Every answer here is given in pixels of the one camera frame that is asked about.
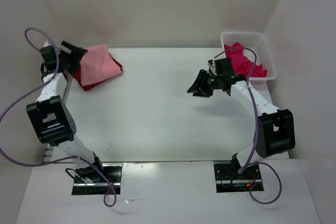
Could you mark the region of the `dark red t-shirt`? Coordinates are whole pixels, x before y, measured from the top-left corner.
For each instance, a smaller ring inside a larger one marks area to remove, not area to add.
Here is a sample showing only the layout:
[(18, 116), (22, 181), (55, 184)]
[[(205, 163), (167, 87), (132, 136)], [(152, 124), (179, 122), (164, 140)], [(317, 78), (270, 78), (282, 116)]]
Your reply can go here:
[(105, 81), (123, 73), (123, 66), (110, 54), (105, 57), (86, 58), (83, 66), (71, 75), (84, 91), (89, 91)]

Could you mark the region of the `pink t-shirt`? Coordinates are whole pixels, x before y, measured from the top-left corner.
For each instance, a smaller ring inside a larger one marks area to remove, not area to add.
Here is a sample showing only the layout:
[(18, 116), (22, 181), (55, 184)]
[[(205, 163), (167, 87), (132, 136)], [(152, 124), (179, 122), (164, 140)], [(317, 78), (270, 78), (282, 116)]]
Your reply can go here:
[(86, 88), (99, 84), (123, 72), (123, 66), (109, 52), (106, 44), (85, 48), (80, 60), (80, 84)]

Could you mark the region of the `magenta t-shirt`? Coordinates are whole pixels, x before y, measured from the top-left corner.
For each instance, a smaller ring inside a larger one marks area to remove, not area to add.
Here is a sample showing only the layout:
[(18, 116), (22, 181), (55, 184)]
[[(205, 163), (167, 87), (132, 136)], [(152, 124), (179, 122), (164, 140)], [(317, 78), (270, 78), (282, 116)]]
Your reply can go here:
[[(254, 54), (244, 49), (243, 46), (238, 42), (232, 44), (231, 46), (224, 45), (225, 50), (236, 47), (238, 47), (238, 49), (232, 49), (225, 53), (226, 58), (231, 60), (232, 67), (236, 74), (243, 74), (245, 77), (247, 77), (254, 64)], [(258, 78), (264, 78), (266, 76), (267, 70), (264, 69), (262, 64), (255, 65), (250, 75), (250, 77)]]

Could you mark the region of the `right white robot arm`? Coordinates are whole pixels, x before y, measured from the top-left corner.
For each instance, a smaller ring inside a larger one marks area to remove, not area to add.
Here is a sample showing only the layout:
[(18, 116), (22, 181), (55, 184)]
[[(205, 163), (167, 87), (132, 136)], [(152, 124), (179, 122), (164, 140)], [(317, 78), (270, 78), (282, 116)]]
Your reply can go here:
[(209, 70), (201, 69), (187, 92), (195, 97), (209, 98), (214, 90), (226, 92), (255, 120), (252, 145), (232, 156), (230, 172), (235, 178), (243, 178), (249, 166), (295, 147), (292, 112), (269, 103), (247, 77), (234, 72), (228, 58), (209, 61)]

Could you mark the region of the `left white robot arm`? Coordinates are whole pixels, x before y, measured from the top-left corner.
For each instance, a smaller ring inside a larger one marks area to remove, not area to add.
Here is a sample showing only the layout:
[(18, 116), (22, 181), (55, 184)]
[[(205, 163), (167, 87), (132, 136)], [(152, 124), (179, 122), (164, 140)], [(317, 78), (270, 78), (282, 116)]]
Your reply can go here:
[(102, 182), (105, 169), (99, 157), (77, 137), (75, 121), (64, 101), (68, 75), (79, 68), (87, 50), (66, 41), (61, 45), (59, 54), (55, 54), (49, 42), (39, 50), (44, 60), (40, 68), (44, 87), (37, 100), (27, 105), (26, 112), (41, 143), (57, 147), (69, 156), (82, 180)]

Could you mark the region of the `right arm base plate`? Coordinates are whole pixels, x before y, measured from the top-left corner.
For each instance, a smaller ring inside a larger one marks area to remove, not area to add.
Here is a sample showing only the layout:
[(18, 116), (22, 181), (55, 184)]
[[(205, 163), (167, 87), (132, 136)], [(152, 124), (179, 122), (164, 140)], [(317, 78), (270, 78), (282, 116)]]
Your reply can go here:
[(258, 165), (247, 168), (242, 174), (234, 173), (229, 161), (214, 162), (217, 193), (264, 191)]

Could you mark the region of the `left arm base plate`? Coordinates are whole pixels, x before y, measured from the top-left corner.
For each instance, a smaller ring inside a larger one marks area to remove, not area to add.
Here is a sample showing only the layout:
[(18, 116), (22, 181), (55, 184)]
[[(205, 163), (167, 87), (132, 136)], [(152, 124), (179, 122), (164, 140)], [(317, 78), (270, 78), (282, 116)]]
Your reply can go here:
[[(80, 178), (73, 168), (66, 168), (65, 171), (73, 180), (72, 195), (104, 195), (109, 189), (109, 186), (101, 177), (99, 181), (92, 182), (89, 179)], [(113, 184), (117, 195), (121, 191), (121, 173), (122, 164), (103, 164), (103, 174)]]

